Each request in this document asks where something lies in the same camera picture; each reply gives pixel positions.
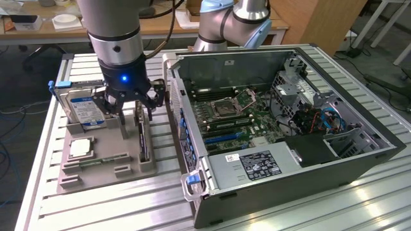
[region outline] blue pcie slot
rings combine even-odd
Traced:
[[[211,143],[219,143],[219,142],[223,142],[223,141],[237,140],[242,136],[242,134],[243,134],[243,132],[238,132],[237,134],[233,134],[233,135],[211,138],[209,140],[205,140],[205,143],[211,144]]]

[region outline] desk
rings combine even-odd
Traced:
[[[310,45],[299,45],[299,47],[381,123],[408,144],[408,148],[387,163],[366,172],[351,184],[229,220],[203,231],[279,229],[330,231],[350,228],[404,230],[411,225],[411,124],[319,48]],[[150,79],[162,76],[162,55],[163,53],[149,60]],[[98,74],[101,73],[101,69],[95,68],[98,66],[95,54],[78,54],[74,59],[62,61],[58,81],[67,80],[71,75]],[[327,92],[330,90],[327,84],[319,80],[313,70],[307,69],[307,71],[310,73],[307,78],[313,84],[321,92]],[[125,104],[125,108],[130,107],[133,104]],[[66,124],[67,116],[53,98],[17,231],[75,228],[90,231],[195,231],[190,203],[183,198],[181,167],[166,108],[158,108],[151,121],[158,175],[83,192],[58,195],[57,179]]]
[[[5,31],[5,22],[10,17],[0,19],[0,45],[29,45],[29,44],[53,44],[53,43],[73,43],[90,42],[87,37],[87,30],[74,30],[67,32],[55,32],[51,18],[57,11],[65,10],[62,6],[42,7],[38,2],[26,2],[23,9],[27,13],[41,15],[47,18],[43,22],[39,31],[17,31],[15,29]],[[167,36],[171,25],[171,13],[155,19],[142,19],[142,38],[143,39],[163,39]],[[273,29],[270,35],[274,35],[271,44],[281,44],[289,25],[281,20],[278,14],[273,10]],[[199,29],[183,29],[179,23],[175,22],[171,38],[195,38],[198,37]]]

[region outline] metal table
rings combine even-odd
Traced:
[[[319,48],[310,45],[301,47],[409,145],[410,123]],[[151,79],[162,76],[162,65],[159,54],[147,63]],[[70,76],[82,78],[87,75],[101,75],[98,57],[94,54],[78,54],[74,59],[62,61],[58,81]],[[313,70],[309,70],[309,78],[321,91],[329,90]],[[190,204],[183,198],[166,108],[158,109],[151,122],[158,175],[94,190],[58,195],[57,179],[66,124],[66,114],[53,98],[17,230],[195,230]],[[373,168],[350,185],[230,220],[202,231],[329,231],[381,228],[402,230],[411,227],[410,179],[409,146],[387,163]]]

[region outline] floor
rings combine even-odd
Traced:
[[[353,29],[361,31],[369,16],[359,18],[354,24]],[[377,22],[375,27],[371,32],[382,25],[382,21]],[[411,41],[411,35],[404,31],[393,28],[386,38],[381,42],[375,49],[366,46],[366,49],[371,52],[371,57],[361,55],[355,59],[350,59],[357,65],[363,73],[371,74],[386,81],[404,85],[405,82],[401,80],[404,75],[400,67],[393,65],[393,61],[406,48]],[[153,50],[159,44],[161,40],[145,41],[146,50]],[[186,48],[189,45],[195,43],[195,39],[173,39],[166,49],[179,49]],[[62,47],[70,53],[93,53],[87,43],[65,44]],[[47,101],[51,98],[49,92],[47,83],[50,80],[55,80],[59,70],[62,54],[58,51],[50,50],[41,57],[38,57],[34,62],[33,73],[26,73],[22,70],[22,61],[27,55],[38,48],[38,46],[30,46],[27,52],[21,52],[17,46],[11,46],[7,54],[0,55],[0,109],[17,110],[18,108],[9,108],[15,105],[26,105],[39,101]],[[338,61],[342,66],[350,71],[350,73],[361,80],[361,73],[355,70],[353,64],[346,60]],[[411,57],[409,56],[402,63],[405,68],[411,69]],[[382,89],[382,87],[371,85],[370,89],[377,93],[377,95],[387,101],[389,94]],[[397,107],[406,108],[409,106],[409,101],[405,97],[394,93],[393,104]],[[41,104],[29,108],[29,112],[38,112],[47,109],[47,104]],[[411,121],[411,114],[405,112],[400,113],[404,117]],[[10,119],[19,119],[22,114],[14,114]],[[25,118],[25,130],[22,134],[17,136],[10,142],[6,143],[10,154],[14,157],[19,174],[22,176],[22,187],[19,193],[17,194],[13,203],[0,207],[0,230],[9,231],[15,227],[21,201],[23,199],[26,185],[31,173],[31,167],[34,164],[35,152],[38,147],[38,142],[41,139],[41,132],[43,129],[43,123],[46,119],[46,113],[37,115],[27,115]],[[11,123],[10,120],[0,118],[0,134],[3,134],[11,126],[14,126],[15,121]],[[5,172],[6,164],[0,165],[0,174]],[[0,204],[3,201],[9,200],[11,196],[15,195],[17,191],[17,175],[13,170],[9,171],[6,177],[0,181]]]

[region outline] circuit board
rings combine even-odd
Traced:
[[[191,102],[210,155],[267,145],[286,136],[263,96],[247,88],[238,91],[234,98]]]

